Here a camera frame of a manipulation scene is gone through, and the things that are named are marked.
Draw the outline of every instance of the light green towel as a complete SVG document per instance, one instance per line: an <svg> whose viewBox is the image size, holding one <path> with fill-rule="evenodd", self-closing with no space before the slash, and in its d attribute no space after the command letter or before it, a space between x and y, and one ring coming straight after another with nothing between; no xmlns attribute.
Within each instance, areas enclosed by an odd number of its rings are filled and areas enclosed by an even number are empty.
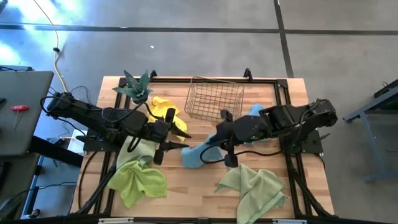
<svg viewBox="0 0 398 224"><path fill-rule="evenodd" d="M141 140L132 152L127 147L132 137L127 137L117 160L117 170L108 182L110 189L120 193L127 208L131 208L145 194L148 197L166 197L166 178L147 163L153 160L156 143Z"/></svg>
<svg viewBox="0 0 398 224"><path fill-rule="evenodd" d="M217 185L216 192L229 188L240 192L237 224L252 224L275 206L283 207L282 181L273 172L256 172L244 164L231 169Z"/></svg>

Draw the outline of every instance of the wooden tabletop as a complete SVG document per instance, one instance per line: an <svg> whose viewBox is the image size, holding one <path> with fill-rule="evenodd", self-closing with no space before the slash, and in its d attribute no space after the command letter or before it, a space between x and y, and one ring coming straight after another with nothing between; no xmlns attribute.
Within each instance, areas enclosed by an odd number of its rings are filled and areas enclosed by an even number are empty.
<svg viewBox="0 0 398 224"><path fill-rule="evenodd" d="M99 107L114 106L116 92L113 91L112 88L118 85L119 79L120 77L104 77L98 98ZM288 78L287 81L292 104L294 106L308 104L304 80L302 78ZM186 122L188 134L192 136L191 139L186 139L186 144L189 144L191 147L199 145L210 133L216 132L215 126L217 123L193 119L184 112L189 83L150 83L149 88L154 90L154 92L151 93L152 97L159 96L168 99L174 102L180 109L181 112L177 116ZM244 84L242 114L246 114L255 103L260 103L266 108L276 105L274 87L269 84ZM121 107L123 107L123 105L124 96L121 100ZM178 142L175 136L171 134L169 136L169 140ZM257 142L252 146L239 146L236 148L236 151L239 152L248 149L263 153L276 152L279 150L279 141L277 139L271 139L267 142ZM81 165L81 170L86 164L89 156L90 154L85 156ZM98 185L103 157L104 152L99 152L95 155L90 164L88 164L82 183L82 204L87 201ZM293 218L293 206L290 198L290 188L284 156L279 154L272 157L261 157L255 154L242 154L239 155L238 159L240 163L254 170L267 169L273 171L285 184L282 192L286 194L288 198L285 200L284 207L273 208L266 213L263 218ZM308 188L325 210L333 213L328 182L326 181L326 175L321 160L314 155L303 154L303 164ZM165 154L161 166L153 165L152 167L160 170L166 176L167 197L147 198L143 196L140 201L138 201L137 205L132 208L126 208L119 194L115 193L111 214L113 217L236 218L236 207L239 203L238 192L233 190L220 190L218 193L214 193L217 183L227 173L227 169L222 162L204 165L199 169L186 169L182 164L180 149L174 149ZM300 208L304 212L302 191L298 186L297 193ZM78 191L76 190L71 212L78 209L77 194ZM104 191L101 212L106 204L107 195L108 188Z"/></svg>

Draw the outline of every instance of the green plant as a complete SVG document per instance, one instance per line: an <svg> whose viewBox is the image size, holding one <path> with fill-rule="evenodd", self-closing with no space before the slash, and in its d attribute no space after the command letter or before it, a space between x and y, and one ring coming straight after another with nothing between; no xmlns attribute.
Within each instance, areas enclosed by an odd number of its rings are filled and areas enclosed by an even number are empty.
<svg viewBox="0 0 398 224"><path fill-rule="evenodd" d="M146 100L150 93L153 92L151 89L147 89L149 84L148 70L141 75L139 82L126 70L124 70L124 76L126 76L127 88L116 87L114 91L126 94L134 101Z"/></svg>

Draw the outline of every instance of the floor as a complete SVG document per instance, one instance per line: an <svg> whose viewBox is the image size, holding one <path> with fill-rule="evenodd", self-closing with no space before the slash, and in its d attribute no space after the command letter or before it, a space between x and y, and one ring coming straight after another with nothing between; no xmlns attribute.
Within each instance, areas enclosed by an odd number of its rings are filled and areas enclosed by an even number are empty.
<svg viewBox="0 0 398 224"><path fill-rule="evenodd" d="M68 88L86 86L92 102L102 77L123 75L124 69L135 75L148 69L159 75L240 77L249 67L255 77L304 78L310 101L328 98L342 118L368 102L382 82L398 77L395 0L38 2L55 24L65 25L59 27L58 67ZM176 29L189 27L229 30ZM0 28L0 64L53 71L55 34L33 1L8 0ZM56 78L52 87L62 90ZM86 98L84 89L75 91ZM364 183L375 169L361 123L340 119L320 131L331 133L323 147L335 213L397 222L398 179ZM45 116L36 129L42 138L64 132L61 122ZM67 181L56 177L50 184Z"/></svg>

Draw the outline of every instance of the metal basket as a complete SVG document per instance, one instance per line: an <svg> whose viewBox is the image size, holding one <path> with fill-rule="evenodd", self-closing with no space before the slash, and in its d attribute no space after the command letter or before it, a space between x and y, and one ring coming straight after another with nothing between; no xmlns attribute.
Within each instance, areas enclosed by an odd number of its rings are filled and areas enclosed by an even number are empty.
<svg viewBox="0 0 398 224"><path fill-rule="evenodd" d="M222 121L221 110L228 110L234 119L241 116L244 86L239 83L193 77L185 112L191 118Z"/></svg>

